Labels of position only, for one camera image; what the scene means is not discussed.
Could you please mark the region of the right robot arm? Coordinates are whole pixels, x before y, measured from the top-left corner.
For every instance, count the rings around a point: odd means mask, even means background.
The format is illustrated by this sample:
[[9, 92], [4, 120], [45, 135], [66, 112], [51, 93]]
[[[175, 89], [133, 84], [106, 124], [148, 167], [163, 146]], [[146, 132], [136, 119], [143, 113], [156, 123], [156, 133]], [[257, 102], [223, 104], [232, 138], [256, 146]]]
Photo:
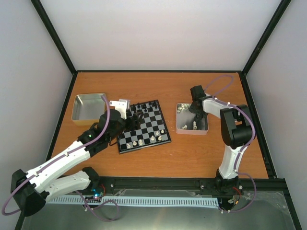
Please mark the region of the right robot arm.
[[256, 130], [246, 105], [226, 103], [213, 95], [207, 95], [202, 86], [190, 89], [194, 114], [193, 128], [199, 129], [201, 121], [212, 114], [220, 118], [221, 136], [225, 144], [222, 163], [215, 176], [215, 189], [225, 194], [238, 184], [239, 165], [247, 147], [256, 136]]

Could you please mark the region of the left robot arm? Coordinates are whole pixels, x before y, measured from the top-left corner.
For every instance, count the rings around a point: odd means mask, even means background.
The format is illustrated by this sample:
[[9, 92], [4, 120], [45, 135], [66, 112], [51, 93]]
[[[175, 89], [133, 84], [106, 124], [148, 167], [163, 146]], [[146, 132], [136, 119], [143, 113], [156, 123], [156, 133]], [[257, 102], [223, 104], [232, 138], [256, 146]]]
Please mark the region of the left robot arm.
[[63, 152], [26, 172], [21, 169], [15, 171], [11, 180], [11, 197], [18, 210], [29, 217], [58, 196], [84, 189], [89, 193], [96, 192], [100, 181], [92, 167], [85, 167], [72, 176], [62, 175], [106, 149], [122, 132], [138, 129], [142, 116], [142, 112], [130, 110], [126, 110], [125, 116], [122, 116], [118, 110], [110, 109]]

